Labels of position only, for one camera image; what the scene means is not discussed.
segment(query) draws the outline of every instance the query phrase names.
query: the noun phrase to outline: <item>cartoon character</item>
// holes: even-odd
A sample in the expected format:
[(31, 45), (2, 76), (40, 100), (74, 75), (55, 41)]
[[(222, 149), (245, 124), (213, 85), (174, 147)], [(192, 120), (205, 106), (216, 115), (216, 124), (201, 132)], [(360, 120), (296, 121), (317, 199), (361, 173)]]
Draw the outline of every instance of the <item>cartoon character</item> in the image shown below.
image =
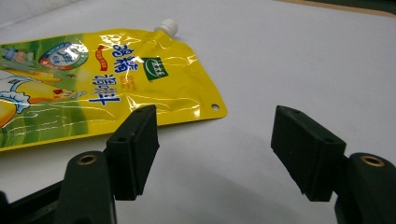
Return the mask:
[(47, 101), (54, 102), (66, 98), (75, 99), (85, 91), (68, 91), (45, 82), (58, 82), (60, 78), (51, 73), (33, 73), (17, 70), (0, 70), (0, 127), (4, 127), (16, 114), (22, 113), (30, 105)]

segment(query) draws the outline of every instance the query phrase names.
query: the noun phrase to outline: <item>green logo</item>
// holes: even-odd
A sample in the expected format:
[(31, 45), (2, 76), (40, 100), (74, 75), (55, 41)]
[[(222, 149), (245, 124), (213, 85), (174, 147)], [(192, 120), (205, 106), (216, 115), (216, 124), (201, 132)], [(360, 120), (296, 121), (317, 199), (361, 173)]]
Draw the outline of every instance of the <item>green logo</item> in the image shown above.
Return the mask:
[(146, 77), (148, 80), (154, 80), (169, 76), (161, 62), (161, 58), (143, 58)]

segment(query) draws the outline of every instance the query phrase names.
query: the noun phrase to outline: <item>gray background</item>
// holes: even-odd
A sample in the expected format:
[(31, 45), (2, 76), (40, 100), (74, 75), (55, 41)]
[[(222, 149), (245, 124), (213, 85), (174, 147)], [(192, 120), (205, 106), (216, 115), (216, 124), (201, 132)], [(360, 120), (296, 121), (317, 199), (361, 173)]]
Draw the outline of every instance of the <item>gray background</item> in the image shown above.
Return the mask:
[[(2, 2), (0, 15), (18, 13), (12, 4), (20, 2)], [(320, 122), (347, 142), (347, 155), (396, 162), (395, 19), (262, 0), (69, 2), (46, 13), (31, 7), (24, 19), (0, 17), (0, 43), (152, 30), (173, 18), (177, 38), (194, 49), (229, 110), (225, 119), (159, 128), (144, 195), (117, 202), (121, 224), (336, 223), (336, 195), (310, 203), (270, 148), (276, 105)], [(63, 179), (68, 160), (104, 149), (108, 137), (2, 152), (0, 190), (13, 202), (43, 189)]]

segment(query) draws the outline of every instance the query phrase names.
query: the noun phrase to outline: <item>yellow pouch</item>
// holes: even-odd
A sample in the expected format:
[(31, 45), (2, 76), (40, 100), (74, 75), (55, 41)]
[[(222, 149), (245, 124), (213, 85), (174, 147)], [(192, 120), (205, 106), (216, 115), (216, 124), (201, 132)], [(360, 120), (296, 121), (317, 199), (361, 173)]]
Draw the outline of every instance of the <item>yellow pouch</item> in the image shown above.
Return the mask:
[(0, 151), (112, 133), (144, 105), (158, 125), (227, 115), (195, 53), (164, 29), (0, 45)]

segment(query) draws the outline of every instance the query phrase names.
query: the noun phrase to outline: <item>black clamp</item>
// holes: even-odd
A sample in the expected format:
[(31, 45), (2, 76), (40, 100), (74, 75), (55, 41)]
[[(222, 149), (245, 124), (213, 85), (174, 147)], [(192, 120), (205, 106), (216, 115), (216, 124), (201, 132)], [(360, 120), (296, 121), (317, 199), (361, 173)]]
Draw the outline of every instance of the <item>black clamp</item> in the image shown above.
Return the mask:
[(106, 142), (106, 149), (69, 161), (64, 181), (15, 203), (0, 191), (0, 223), (117, 223), (115, 202), (143, 194), (159, 148), (156, 107), (135, 110)]
[(376, 155), (344, 156), (347, 144), (303, 112), (276, 108), (271, 148), (311, 202), (337, 195), (342, 224), (396, 223), (396, 168)]

